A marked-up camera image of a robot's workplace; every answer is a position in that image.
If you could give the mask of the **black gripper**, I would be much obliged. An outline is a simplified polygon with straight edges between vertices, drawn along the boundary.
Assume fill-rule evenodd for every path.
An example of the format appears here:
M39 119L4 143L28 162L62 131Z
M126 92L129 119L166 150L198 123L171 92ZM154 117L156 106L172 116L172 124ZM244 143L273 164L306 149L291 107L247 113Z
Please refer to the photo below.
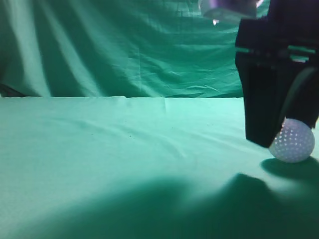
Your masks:
M266 16L242 19L235 40L237 48L255 54L289 53L319 63L319 2L272 0ZM246 139L270 147L285 118L316 127L319 118L319 69L300 62L279 64L235 61L244 95Z

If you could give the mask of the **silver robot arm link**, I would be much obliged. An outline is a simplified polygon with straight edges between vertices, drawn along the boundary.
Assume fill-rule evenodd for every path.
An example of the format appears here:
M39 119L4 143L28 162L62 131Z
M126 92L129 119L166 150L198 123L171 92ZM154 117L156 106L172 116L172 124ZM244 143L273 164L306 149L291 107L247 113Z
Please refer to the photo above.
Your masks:
M242 18L256 18L263 0L199 0L203 17L213 21L239 22Z

